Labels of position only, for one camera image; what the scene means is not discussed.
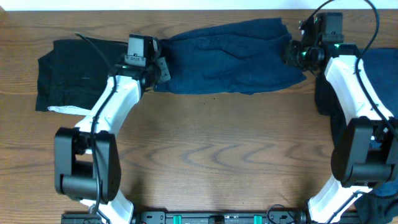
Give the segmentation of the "black shorts garment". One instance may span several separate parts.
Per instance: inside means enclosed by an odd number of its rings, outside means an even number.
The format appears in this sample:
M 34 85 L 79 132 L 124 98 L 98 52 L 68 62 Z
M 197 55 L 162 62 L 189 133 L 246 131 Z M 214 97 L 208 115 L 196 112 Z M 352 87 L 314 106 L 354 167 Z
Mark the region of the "black shorts garment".
M 35 110 L 86 116 L 104 92 L 109 67 L 84 40 L 55 40 L 38 59 Z

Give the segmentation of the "navy blue shorts garment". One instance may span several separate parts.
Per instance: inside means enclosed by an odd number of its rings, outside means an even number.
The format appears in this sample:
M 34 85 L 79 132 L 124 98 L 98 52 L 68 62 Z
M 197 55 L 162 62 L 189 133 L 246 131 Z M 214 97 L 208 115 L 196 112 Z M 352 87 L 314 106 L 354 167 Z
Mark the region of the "navy blue shorts garment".
M 292 36 L 280 18 L 184 32 L 160 41 L 171 79 L 158 92 L 184 95 L 278 91 L 306 79 L 280 53 Z

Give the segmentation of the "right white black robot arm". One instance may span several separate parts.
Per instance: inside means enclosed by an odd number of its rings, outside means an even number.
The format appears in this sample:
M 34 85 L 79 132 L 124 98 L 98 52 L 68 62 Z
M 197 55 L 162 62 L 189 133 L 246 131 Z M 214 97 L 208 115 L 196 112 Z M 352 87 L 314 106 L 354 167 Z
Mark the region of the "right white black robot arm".
M 330 96 L 320 111 L 338 113 L 343 130 L 335 137 L 332 175 L 308 201 L 306 223 L 336 223 L 357 198 L 397 177 L 397 120 L 384 106 L 354 44 L 291 40 L 282 52 L 286 65 L 318 69 Z

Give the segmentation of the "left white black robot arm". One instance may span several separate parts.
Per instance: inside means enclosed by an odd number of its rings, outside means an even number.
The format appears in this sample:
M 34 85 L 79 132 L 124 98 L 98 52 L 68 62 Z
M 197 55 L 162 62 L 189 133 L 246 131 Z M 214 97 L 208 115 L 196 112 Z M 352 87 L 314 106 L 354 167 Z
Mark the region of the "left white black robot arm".
M 55 189 L 88 207 L 66 213 L 62 223 L 135 223 L 134 204 L 121 192 L 117 135 L 144 92 L 170 80 L 156 37 L 131 34 L 120 62 L 109 65 L 104 92 L 74 128 L 54 139 Z

